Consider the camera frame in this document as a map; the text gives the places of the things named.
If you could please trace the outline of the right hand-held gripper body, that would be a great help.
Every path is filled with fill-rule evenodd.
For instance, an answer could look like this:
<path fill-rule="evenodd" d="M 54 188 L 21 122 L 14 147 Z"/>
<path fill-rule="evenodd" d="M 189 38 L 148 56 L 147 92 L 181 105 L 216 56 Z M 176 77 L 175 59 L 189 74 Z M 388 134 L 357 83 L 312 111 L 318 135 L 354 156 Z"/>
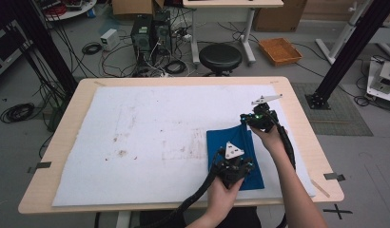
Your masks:
<path fill-rule="evenodd" d="M 275 110 L 271 110 L 269 102 L 280 99 L 283 95 L 261 96 L 253 101 L 253 112 L 246 115 L 246 123 L 249 126 L 269 132 L 272 127 L 279 123 Z"/>

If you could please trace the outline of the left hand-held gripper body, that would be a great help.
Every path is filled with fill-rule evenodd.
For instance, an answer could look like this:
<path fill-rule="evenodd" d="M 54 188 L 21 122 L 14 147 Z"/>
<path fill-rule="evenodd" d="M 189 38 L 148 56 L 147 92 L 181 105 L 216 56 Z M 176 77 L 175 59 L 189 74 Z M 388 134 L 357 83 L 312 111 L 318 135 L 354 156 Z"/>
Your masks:
<path fill-rule="evenodd" d="M 227 142 L 225 148 L 218 150 L 223 157 L 218 161 L 218 176 L 224 187 L 229 189 L 232 184 L 247 175 L 247 162 L 244 160 L 244 151 L 231 142 Z"/>

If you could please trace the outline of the blue t-shirt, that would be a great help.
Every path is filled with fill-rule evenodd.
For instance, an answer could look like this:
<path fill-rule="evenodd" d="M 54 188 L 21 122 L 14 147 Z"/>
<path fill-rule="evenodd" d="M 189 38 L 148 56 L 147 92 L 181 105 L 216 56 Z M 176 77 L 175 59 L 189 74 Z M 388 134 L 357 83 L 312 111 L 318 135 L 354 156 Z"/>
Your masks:
<path fill-rule="evenodd" d="M 208 170 L 218 170 L 218 161 L 223 157 L 218 150 L 225 148 L 226 143 L 231 142 L 244 151 L 245 161 L 253 161 L 254 169 L 244 177 L 242 190 L 264 189 L 263 176 L 254 150 L 251 131 L 245 124 L 240 124 L 227 129 L 208 130 L 206 132 L 206 148 L 208 156 Z"/>

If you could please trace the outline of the person's left hand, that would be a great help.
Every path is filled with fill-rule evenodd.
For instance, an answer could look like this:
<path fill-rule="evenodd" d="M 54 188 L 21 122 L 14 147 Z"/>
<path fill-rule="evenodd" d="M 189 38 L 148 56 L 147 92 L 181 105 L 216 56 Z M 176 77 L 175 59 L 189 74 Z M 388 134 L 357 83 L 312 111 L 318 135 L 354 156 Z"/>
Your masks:
<path fill-rule="evenodd" d="M 207 191 L 207 215 L 216 221 L 223 220 L 233 207 L 243 181 L 240 179 L 226 188 L 223 182 L 216 178 Z"/>

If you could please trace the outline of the person's dark clothing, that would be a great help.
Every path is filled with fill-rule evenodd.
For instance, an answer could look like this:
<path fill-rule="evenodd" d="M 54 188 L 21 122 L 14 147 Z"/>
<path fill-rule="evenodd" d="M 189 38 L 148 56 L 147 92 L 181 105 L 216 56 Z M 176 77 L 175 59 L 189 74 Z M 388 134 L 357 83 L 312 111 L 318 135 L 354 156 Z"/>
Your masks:
<path fill-rule="evenodd" d="M 140 213 L 140 225 L 157 222 L 171 213 L 171 210 L 150 210 Z M 178 216 L 161 228 L 185 228 L 184 216 Z M 256 207 L 235 207 L 216 228 L 262 228 Z"/>

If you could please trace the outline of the black round stool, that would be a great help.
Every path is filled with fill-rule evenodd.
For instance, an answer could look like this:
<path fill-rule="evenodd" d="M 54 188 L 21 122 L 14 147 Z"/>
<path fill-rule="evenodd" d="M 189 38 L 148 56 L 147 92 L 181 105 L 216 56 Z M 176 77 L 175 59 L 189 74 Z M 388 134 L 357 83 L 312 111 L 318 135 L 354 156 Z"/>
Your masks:
<path fill-rule="evenodd" d="M 243 56 L 235 47 L 226 44 L 213 44 L 204 47 L 199 53 L 200 63 L 209 69 L 206 76 L 228 76 L 243 61 Z"/>

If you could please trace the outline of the orange tray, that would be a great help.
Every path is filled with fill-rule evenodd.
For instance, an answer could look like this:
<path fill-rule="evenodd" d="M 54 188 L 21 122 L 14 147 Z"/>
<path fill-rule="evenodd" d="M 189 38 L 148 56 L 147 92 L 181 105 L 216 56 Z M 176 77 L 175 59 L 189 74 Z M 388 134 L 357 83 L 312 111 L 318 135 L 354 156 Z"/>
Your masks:
<path fill-rule="evenodd" d="M 261 40 L 259 47 L 275 67 L 294 64 L 302 58 L 302 54 L 285 38 Z"/>

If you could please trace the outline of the thin wooden stick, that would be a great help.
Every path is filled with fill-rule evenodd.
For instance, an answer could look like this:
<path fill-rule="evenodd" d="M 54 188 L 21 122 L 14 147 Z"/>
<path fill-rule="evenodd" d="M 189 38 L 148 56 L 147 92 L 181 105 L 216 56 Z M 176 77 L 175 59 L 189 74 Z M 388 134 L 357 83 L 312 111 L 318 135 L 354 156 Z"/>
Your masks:
<path fill-rule="evenodd" d="M 326 192 L 317 182 L 315 182 L 314 180 L 311 180 L 311 183 L 319 190 L 321 191 L 327 198 L 330 198 L 330 194 L 328 192 Z"/>

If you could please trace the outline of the white foam mat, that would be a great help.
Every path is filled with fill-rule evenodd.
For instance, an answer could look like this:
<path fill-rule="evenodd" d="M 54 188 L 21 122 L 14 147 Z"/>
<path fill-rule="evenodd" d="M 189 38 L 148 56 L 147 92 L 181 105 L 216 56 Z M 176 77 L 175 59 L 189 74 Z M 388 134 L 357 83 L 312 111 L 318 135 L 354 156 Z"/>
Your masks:
<path fill-rule="evenodd" d="M 184 201 L 208 173 L 207 131 L 238 125 L 260 98 L 288 124 L 272 85 L 97 88 L 53 206 Z"/>

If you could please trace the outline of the black tape cross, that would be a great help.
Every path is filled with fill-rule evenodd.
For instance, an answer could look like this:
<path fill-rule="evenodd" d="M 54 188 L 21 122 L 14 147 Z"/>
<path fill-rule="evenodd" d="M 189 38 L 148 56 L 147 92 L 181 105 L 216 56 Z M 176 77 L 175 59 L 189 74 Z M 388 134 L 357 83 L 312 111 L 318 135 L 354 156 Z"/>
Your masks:
<path fill-rule="evenodd" d="M 334 204 L 333 208 L 329 208 L 329 209 L 324 208 L 323 211 L 324 211 L 324 213 L 336 214 L 339 219 L 342 219 L 342 215 L 343 214 L 346 214 L 346 215 L 352 215 L 353 214 L 353 212 L 350 211 L 350 210 L 343 210 L 343 209 L 341 209 L 337 204 Z"/>

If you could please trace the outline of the white metal stand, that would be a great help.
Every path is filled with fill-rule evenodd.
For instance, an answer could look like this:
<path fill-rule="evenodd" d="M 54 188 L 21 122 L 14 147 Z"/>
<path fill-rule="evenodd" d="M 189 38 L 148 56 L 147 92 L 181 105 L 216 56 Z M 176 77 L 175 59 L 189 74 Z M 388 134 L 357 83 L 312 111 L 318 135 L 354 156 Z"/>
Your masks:
<path fill-rule="evenodd" d="M 332 45 L 332 48 L 328 48 L 322 39 L 316 39 L 315 43 L 320 48 L 325 59 L 329 62 L 330 65 L 333 65 L 336 61 L 336 57 L 341 51 L 343 45 L 348 41 L 351 34 L 354 32 L 359 20 L 361 19 L 364 11 L 369 6 L 371 0 L 355 0 L 353 6 L 349 9 L 352 12 L 352 16 L 347 21 L 344 26 L 341 34 L 336 39 L 335 43 Z"/>

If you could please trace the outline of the white power supply box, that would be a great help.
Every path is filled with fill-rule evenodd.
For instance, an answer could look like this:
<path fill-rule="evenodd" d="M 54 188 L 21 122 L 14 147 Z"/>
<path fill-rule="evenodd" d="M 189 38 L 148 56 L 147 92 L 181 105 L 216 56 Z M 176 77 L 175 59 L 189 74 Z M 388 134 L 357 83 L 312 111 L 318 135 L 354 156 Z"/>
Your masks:
<path fill-rule="evenodd" d="M 100 40 L 103 45 L 103 49 L 106 51 L 111 51 L 116 48 L 120 43 L 120 38 L 118 31 L 114 28 L 110 28 L 106 33 L 104 33 Z"/>

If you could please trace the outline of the small cardboard box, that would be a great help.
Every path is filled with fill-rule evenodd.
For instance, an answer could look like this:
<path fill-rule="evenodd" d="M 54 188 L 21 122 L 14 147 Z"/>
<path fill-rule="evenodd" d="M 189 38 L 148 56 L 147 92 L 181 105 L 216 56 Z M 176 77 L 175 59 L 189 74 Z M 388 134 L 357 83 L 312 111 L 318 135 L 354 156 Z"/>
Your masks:
<path fill-rule="evenodd" d="M 152 14 L 165 0 L 112 0 L 114 15 Z"/>

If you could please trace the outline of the round white table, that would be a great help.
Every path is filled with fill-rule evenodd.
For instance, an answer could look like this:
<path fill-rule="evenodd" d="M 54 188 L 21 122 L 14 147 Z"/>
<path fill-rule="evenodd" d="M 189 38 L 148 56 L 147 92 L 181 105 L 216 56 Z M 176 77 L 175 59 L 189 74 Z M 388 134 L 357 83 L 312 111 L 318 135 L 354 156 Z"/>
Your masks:
<path fill-rule="evenodd" d="M 44 10 L 44 18 L 47 21 L 59 21 L 85 14 L 92 10 L 97 0 L 76 0 L 74 6 L 59 3 Z"/>

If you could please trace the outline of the black metal frame post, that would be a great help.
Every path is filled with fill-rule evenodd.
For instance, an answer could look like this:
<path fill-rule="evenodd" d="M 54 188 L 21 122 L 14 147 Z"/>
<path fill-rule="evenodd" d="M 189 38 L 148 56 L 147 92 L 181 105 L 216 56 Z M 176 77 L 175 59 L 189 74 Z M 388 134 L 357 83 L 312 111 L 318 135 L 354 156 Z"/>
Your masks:
<path fill-rule="evenodd" d="M 390 0 L 371 0 L 354 32 L 341 48 L 335 63 L 331 65 L 318 88 L 306 96 L 311 108 L 327 107 L 331 94 L 389 14 Z"/>
<path fill-rule="evenodd" d="M 14 10 L 17 21 L 21 23 L 24 32 L 38 48 L 65 94 L 71 97 L 78 83 L 73 78 L 31 0 L 9 0 L 9 4 Z"/>

